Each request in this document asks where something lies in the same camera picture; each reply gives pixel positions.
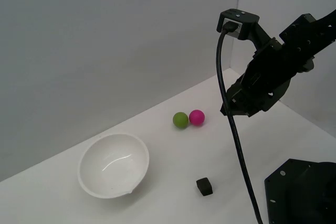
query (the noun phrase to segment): black cube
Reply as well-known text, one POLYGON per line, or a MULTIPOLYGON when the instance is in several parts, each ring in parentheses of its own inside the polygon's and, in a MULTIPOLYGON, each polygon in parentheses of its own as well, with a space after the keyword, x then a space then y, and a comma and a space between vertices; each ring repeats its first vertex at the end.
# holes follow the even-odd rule
POLYGON ((213 193, 212 186, 208 178, 201 178, 196 181, 196 184, 203 196, 207 196, 213 193))

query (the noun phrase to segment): magenta ball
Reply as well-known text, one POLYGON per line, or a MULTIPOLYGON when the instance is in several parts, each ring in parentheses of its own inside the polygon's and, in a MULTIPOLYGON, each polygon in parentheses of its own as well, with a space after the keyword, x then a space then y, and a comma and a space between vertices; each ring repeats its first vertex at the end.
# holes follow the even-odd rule
POLYGON ((200 110, 193 110, 189 115, 189 121, 195 126, 200 126, 204 122, 205 115, 200 110))

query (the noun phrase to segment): white tabletop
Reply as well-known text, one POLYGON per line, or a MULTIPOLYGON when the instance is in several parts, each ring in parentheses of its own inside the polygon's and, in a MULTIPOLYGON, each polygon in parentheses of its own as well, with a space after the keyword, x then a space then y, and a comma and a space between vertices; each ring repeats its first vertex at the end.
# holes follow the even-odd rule
MULTIPOLYGON (((231 69, 224 71, 228 87, 237 77, 231 69)), ((256 223, 221 104, 217 79, 210 78, 1 182, 1 223, 256 223), (204 111, 202 127, 172 125, 175 112, 193 109, 204 111), (90 143, 113 132, 143 139, 150 166, 132 194, 97 199, 80 188, 77 165, 90 143), (198 191, 196 180, 203 177, 214 194, 203 197, 198 191)), ((252 118, 236 116, 236 123, 264 223, 264 179, 283 162, 336 162, 336 139, 281 103, 252 118)))

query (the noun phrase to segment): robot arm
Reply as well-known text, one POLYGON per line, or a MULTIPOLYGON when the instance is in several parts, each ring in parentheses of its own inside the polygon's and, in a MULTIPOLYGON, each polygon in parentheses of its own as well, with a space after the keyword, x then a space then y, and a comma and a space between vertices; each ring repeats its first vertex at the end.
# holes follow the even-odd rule
MULTIPOLYGON (((257 15, 226 10, 219 17, 219 33, 228 21, 238 24, 228 35, 250 40, 257 49, 245 73, 227 90, 233 115, 268 111, 285 94, 290 79, 298 72, 312 70, 314 55, 336 39, 336 10, 320 20, 301 15, 280 34, 283 45, 260 27, 257 15)), ((223 106, 221 112, 226 115, 223 106)))

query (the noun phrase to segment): cable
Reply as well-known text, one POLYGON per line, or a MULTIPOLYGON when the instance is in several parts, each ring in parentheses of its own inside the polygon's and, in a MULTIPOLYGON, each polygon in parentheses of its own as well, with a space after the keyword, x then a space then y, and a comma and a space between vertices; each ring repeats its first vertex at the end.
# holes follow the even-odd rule
POLYGON ((248 176, 248 171, 247 171, 246 164, 245 164, 243 150, 241 149, 241 144, 240 144, 240 140, 239 140, 239 135, 238 135, 236 123, 235 123, 235 120, 232 116, 232 112, 231 112, 229 102, 228 102, 228 99, 227 99, 224 80, 223 80, 223 73, 222 73, 221 57, 222 57, 222 45, 223 45, 224 37, 225 37, 226 34, 234 32, 237 28, 238 28, 238 24, 234 23, 234 22, 227 22, 227 23, 224 24, 224 26, 222 28, 222 33, 220 34, 220 37, 218 39, 218 44, 217 44, 216 70, 217 70, 219 89, 221 90, 220 92, 221 92, 222 99, 223 99, 224 109, 226 111, 226 115, 227 115, 227 118, 229 120, 229 124, 230 124, 230 127, 231 127, 231 131, 232 131, 233 139, 234 139, 234 142, 235 142, 235 145, 236 145, 236 151, 237 151, 241 171, 243 172, 243 177, 244 177, 244 180, 245 180, 247 191, 248 191, 248 194, 250 196, 250 199, 251 199, 251 202, 252 202, 252 206, 253 206, 254 213, 256 215, 258 224, 263 224, 262 223, 263 221, 262 221, 261 216, 260 216, 256 196, 254 195, 251 180, 248 176))

